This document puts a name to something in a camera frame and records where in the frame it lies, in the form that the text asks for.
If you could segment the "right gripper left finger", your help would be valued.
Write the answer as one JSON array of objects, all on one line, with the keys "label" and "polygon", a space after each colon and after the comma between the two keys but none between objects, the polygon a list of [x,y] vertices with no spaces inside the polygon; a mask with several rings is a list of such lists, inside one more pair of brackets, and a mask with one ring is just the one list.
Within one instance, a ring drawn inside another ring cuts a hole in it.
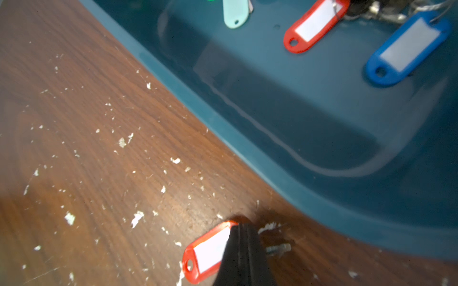
[{"label": "right gripper left finger", "polygon": [[244,226],[232,227],[214,286],[246,286],[246,242]]}]

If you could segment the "teal plastic storage box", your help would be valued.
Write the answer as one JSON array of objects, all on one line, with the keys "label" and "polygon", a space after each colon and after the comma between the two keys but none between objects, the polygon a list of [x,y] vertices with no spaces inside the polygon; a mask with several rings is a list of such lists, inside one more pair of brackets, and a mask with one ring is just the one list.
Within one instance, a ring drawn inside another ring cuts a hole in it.
[{"label": "teal plastic storage box", "polygon": [[317,222],[384,249],[458,258],[458,10],[451,36],[400,83],[372,84],[394,32],[343,21],[292,54],[311,1],[84,1],[85,8],[263,180]]}]

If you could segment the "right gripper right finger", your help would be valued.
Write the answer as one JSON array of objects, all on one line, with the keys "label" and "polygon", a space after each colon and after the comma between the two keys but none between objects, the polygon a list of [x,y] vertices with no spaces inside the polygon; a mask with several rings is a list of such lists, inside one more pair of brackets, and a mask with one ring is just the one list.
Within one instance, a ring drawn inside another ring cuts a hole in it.
[{"label": "right gripper right finger", "polygon": [[251,224],[244,224],[244,230],[247,247],[244,260],[244,285],[276,286],[277,283],[268,265],[257,230]]}]

